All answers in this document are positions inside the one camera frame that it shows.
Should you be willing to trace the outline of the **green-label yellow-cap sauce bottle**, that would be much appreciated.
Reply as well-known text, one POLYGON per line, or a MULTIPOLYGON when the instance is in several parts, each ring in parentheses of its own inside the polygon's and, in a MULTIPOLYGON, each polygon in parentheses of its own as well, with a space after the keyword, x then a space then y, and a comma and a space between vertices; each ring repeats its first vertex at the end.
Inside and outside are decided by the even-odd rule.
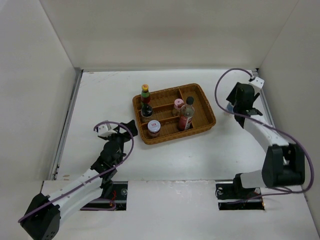
POLYGON ((149 92, 149 86, 147 84, 143 84, 141 86, 141 95, 140 95, 140 102, 141 102, 140 115, 144 123, 149 122, 153 115, 153 108, 150 106, 150 101, 151 101, 151 95, 149 92))

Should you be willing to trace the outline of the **white blue-label cylindrical container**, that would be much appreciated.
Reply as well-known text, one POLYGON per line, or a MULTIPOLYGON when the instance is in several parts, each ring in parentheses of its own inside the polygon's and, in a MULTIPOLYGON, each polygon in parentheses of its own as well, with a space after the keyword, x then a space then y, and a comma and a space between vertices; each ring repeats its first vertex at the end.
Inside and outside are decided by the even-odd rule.
POLYGON ((227 104, 225 109, 229 114, 233 114, 234 113, 234 105, 231 102, 228 102, 228 104, 227 104))

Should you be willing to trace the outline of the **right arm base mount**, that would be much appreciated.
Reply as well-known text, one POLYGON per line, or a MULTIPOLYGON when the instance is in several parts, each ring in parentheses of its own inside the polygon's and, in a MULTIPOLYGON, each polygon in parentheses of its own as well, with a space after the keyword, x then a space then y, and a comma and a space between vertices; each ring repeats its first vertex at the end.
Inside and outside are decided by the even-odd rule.
POLYGON ((218 200, 218 208, 221 211, 244 211, 259 210, 264 211, 264 203, 260 197, 260 188, 240 188, 236 190, 232 181, 216 181, 215 196, 218 200))

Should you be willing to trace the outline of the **red-label lid glass jar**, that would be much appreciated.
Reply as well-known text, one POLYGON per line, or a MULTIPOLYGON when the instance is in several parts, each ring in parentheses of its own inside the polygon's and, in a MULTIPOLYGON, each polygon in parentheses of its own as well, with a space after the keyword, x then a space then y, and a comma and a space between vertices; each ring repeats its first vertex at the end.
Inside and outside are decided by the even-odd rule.
POLYGON ((149 136, 155 138, 160 134, 161 123, 158 120, 151 120, 147 124, 147 130, 149 136))

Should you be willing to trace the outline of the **dark soy sauce bottle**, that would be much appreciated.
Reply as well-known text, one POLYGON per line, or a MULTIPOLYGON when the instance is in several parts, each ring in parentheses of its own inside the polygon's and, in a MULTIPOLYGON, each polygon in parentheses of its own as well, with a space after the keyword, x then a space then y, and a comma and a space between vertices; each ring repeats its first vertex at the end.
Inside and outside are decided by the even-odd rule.
POLYGON ((194 98, 192 96, 188 96, 185 104, 182 106, 179 115, 178 121, 178 129, 180 131, 188 130, 192 123, 192 118, 195 113, 195 109, 193 107, 194 98))

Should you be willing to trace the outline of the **pink-lid spice shaker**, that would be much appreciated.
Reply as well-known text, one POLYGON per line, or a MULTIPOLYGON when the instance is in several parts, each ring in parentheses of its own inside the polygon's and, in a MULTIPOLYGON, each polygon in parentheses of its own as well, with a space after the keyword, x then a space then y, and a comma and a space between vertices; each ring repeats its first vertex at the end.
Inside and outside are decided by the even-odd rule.
POLYGON ((174 101, 173 109, 172 109, 172 115, 179 116, 182 106, 184 105, 184 101, 181 98, 177 98, 174 101))

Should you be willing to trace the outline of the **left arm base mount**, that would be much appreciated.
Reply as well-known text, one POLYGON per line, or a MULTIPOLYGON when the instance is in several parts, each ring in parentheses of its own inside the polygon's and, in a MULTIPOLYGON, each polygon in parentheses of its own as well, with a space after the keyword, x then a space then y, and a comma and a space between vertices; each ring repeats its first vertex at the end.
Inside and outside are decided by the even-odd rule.
POLYGON ((113 181, 100 197, 92 200, 81 211, 125 211, 127 209, 128 182, 113 181))

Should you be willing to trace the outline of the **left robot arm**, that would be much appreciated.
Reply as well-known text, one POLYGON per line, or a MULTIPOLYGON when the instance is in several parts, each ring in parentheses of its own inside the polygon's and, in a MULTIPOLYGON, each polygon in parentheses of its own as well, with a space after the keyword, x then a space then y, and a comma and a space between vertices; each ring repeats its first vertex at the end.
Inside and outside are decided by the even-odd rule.
POLYGON ((91 201, 112 195, 113 176, 130 156, 124 152, 126 142, 134 143, 138 129, 134 120, 128 123, 103 121, 93 130, 106 141, 97 160, 80 177, 54 193, 37 194, 30 202, 20 226, 33 240, 51 240, 60 225, 91 201))

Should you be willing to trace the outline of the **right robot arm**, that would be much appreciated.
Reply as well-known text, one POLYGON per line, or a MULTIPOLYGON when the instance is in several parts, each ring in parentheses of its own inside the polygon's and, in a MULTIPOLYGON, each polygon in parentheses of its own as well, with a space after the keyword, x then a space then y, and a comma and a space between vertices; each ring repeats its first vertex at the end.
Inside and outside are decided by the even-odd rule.
POLYGON ((272 129, 263 114, 253 107, 258 96, 253 85, 238 82, 226 98, 237 123, 254 137, 265 152, 261 170, 235 175, 231 190, 238 198, 260 187, 296 186, 305 182, 304 151, 272 129))

